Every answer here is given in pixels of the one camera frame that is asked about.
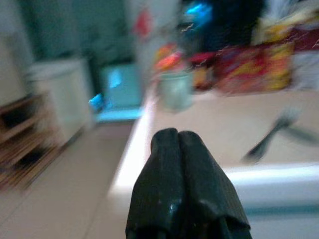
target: kitchen counter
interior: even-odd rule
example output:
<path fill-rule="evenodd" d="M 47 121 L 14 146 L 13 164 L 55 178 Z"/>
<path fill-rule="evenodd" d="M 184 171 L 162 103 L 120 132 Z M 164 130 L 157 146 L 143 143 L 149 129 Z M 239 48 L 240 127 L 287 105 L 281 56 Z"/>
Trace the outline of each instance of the kitchen counter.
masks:
<path fill-rule="evenodd" d="M 317 238 L 319 147 L 302 145 L 278 134 L 259 164 L 247 165 L 241 158 L 263 138 L 287 106 L 302 109 L 296 125 L 319 132 L 318 103 L 317 92 L 236 97 L 217 97 L 208 92 L 195 96 L 194 104 L 185 111 L 171 113 L 150 93 L 107 194 L 110 217 L 117 217 L 105 226 L 110 227 L 113 238 L 125 238 L 132 188 L 149 156 L 151 137 L 158 130 L 175 127 L 201 136 L 233 182 L 251 222 L 254 238 Z M 293 230 L 293 237 L 291 234 L 285 237 L 278 231 L 284 228 Z"/>

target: white cabinet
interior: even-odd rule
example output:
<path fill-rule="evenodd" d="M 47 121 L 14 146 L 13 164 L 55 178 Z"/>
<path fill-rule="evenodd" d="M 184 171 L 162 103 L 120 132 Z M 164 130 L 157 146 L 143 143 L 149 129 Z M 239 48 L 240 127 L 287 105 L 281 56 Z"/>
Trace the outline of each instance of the white cabinet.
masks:
<path fill-rule="evenodd" d="M 29 73 L 36 92 L 49 92 L 48 105 L 54 112 L 53 125 L 59 130 L 61 146 L 93 125 L 85 60 L 37 63 Z"/>

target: tiled floor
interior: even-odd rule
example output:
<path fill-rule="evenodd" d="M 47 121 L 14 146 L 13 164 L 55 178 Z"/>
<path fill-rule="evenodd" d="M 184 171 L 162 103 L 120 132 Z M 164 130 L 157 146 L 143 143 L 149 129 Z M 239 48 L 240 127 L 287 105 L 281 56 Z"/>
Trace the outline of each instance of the tiled floor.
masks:
<path fill-rule="evenodd" d="M 103 125 L 85 133 L 26 192 L 0 194 L 0 239 L 107 238 L 93 236 L 91 227 L 100 220 L 131 127 Z"/>

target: wooden shelf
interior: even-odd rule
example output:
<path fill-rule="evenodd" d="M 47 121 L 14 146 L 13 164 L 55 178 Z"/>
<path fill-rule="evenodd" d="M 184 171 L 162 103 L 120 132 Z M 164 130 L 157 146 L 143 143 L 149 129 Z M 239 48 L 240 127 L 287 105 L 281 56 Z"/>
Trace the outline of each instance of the wooden shelf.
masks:
<path fill-rule="evenodd" d="M 1 145 L 0 168 L 8 169 L 18 163 L 45 140 L 44 133 L 25 133 L 16 140 Z"/>
<path fill-rule="evenodd" d="M 12 104 L 7 105 L 7 106 L 3 106 L 0 108 L 0 115 L 5 114 L 5 113 L 12 111 L 14 109 L 17 109 L 21 106 L 30 104 L 33 101 L 41 99 L 42 96 L 43 95 L 35 95 L 35 96 L 31 96 L 31 97 L 26 97 L 26 98 L 23 98 L 22 100 L 19 100 L 17 102 L 14 102 Z"/>
<path fill-rule="evenodd" d="M 29 186 L 59 153 L 60 148 L 47 141 L 55 134 L 49 133 L 51 128 L 45 132 L 32 128 L 49 115 L 43 96 L 27 97 L 0 108 L 0 189 Z M 29 114 L 33 116 L 24 120 Z M 15 118 L 24 121 L 10 127 Z"/>
<path fill-rule="evenodd" d="M 0 143 L 6 142 L 9 139 L 13 138 L 14 136 L 18 135 L 19 133 L 32 127 L 42 118 L 43 118 L 43 115 L 35 115 L 27 119 L 23 123 L 17 125 L 16 127 L 8 129 L 6 132 L 0 135 Z"/>
<path fill-rule="evenodd" d="M 58 156 L 59 151 L 57 147 L 51 148 L 32 166 L 12 172 L 8 184 L 22 188 L 28 187 Z"/>

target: wooden rack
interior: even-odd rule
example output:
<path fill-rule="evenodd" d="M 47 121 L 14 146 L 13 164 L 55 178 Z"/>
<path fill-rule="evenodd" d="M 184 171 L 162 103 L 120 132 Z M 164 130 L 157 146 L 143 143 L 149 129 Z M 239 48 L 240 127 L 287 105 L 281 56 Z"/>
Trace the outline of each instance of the wooden rack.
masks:
<path fill-rule="evenodd" d="M 54 130 L 37 127 L 44 121 L 50 125 L 44 97 L 30 96 L 0 108 L 0 189 L 29 186 L 59 153 Z M 25 115 L 10 125 L 7 115 L 12 112 Z"/>

